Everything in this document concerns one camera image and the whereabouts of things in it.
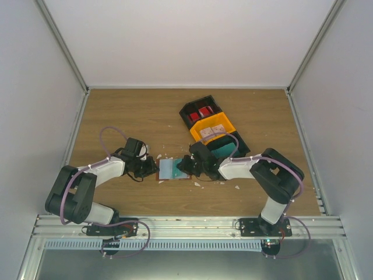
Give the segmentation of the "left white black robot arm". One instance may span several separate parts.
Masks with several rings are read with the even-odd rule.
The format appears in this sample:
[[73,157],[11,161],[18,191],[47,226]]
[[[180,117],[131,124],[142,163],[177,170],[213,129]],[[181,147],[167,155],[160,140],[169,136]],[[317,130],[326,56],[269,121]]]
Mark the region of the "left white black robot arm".
[[114,217],[114,208],[93,202],[96,188],[121,176],[129,176],[141,183],[158,170],[156,162],[149,156],[148,146],[128,138],[124,147],[99,162],[82,167],[64,166],[46,199],[45,210],[59,216],[64,225],[71,222],[99,224],[106,235],[115,235],[120,229],[120,221]]

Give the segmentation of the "black bin with red cards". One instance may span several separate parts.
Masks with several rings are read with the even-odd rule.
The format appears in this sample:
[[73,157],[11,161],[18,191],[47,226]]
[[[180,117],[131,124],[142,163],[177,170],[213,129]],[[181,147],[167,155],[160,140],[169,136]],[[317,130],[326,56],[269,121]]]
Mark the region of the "black bin with red cards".
[[191,129],[198,121],[221,113],[222,109],[216,103],[212,95],[186,103],[179,115],[188,129]]

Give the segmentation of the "brown leather card holder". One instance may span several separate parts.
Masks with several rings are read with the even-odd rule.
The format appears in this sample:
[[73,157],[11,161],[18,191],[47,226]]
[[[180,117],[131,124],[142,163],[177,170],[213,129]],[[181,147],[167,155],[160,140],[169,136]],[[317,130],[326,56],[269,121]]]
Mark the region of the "brown leather card holder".
[[177,168],[177,164],[181,163],[182,159],[157,159],[159,168],[156,173],[157,181],[167,180],[190,180],[191,176]]

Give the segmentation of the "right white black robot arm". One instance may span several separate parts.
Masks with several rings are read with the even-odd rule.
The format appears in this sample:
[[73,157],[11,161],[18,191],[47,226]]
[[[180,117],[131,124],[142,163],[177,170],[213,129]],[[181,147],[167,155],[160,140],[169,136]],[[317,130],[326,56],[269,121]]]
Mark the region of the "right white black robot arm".
[[190,146],[177,168],[195,177],[207,175],[213,181],[254,179],[268,198],[258,216],[258,229],[271,236],[279,229],[279,220],[289,205],[304,191],[304,173],[281,153],[267,148],[250,157],[216,157],[207,146],[197,142]]

